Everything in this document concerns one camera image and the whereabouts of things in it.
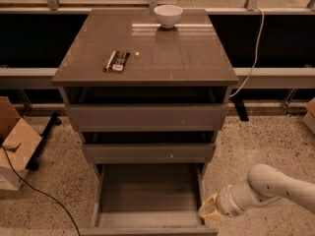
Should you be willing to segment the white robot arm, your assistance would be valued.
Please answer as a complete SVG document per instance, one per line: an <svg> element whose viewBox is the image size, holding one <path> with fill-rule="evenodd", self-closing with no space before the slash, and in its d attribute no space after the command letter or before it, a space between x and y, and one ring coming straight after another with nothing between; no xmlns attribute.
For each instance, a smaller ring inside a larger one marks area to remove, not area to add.
<svg viewBox="0 0 315 236"><path fill-rule="evenodd" d="M315 184L291 178L267 164L256 164L247 178L227 185L203 202L199 215L206 221L235 218L250 208L272 207L283 199L315 213Z"/></svg>

